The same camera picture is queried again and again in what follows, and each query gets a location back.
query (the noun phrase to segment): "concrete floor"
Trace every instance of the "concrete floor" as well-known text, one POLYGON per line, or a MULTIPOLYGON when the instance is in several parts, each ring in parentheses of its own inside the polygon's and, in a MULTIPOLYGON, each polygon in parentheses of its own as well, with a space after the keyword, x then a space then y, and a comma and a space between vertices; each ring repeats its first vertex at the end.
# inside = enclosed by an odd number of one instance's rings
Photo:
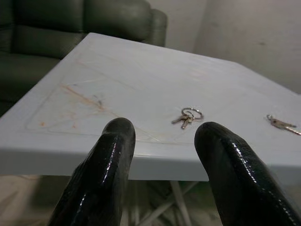
MULTIPOLYGON (((68 180, 69 177, 65 176, 0 176, 0 225, 46 225, 68 180)), ((137 183, 139 191, 140 219, 147 216, 171 193, 168 181, 130 181, 129 186, 133 186, 133 183, 137 183)), ((301 207, 301 186, 287 187, 286 190, 301 207)), ((222 225, 208 182, 198 183, 185 194, 184 198, 192 225, 222 225)), ((128 202, 129 209, 132 209, 132 205, 132 201, 128 202)), ((134 225, 133 218, 130 218, 130 221, 132 222, 130 225, 134 225)), ((181 225, 183 225, 182 217, 174 205, 151 226, 181 225)))

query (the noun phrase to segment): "sofa armrest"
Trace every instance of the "sofa armrest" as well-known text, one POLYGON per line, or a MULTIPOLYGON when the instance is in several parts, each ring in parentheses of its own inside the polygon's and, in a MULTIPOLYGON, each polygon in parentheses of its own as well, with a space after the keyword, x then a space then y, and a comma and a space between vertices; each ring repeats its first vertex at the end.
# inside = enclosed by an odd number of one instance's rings
POLYGON ((151 14, 152 22, 150 28, 150 35, 143 42, 155 46, 165 46, 167 16, 165 13, 157 9, 152 9, 151 14))

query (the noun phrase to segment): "green leather sofa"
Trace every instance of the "green leather sofa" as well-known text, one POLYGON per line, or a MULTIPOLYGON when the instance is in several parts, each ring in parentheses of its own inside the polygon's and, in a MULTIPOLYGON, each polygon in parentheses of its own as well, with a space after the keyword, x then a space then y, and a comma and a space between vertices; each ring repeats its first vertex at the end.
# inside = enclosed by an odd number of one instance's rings
POLYGON ((166 25, 144 0, 0 0, 0 116, 87 33, 164 46, 166 25))

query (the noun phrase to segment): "wall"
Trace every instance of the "wall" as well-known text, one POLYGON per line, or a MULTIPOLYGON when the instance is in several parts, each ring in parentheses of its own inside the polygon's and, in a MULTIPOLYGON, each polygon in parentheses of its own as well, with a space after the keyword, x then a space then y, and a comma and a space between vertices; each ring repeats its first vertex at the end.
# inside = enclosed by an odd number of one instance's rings
POLYGON ((147 0, 168 16, 166 47, 192 52, 207 0, 147 0))
POLYGON ((300 12, 300 0, 209 0, 194 52, 241 63, 301 93, 300 12))

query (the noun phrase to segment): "table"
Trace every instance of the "table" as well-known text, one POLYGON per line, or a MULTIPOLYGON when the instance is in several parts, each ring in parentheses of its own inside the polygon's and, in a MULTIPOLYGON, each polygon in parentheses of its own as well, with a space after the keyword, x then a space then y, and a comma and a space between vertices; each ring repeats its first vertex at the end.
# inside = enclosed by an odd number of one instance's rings
POLYGON ((296 93, 234 62, 90 33, 0 119, 0 173, 70 175, 113 118, 137 142, 130 179, 206 181, 194 149, 202 111, 243 137, 284 184, 301 182, 301 138, 267 114, 301 125, 296 93))

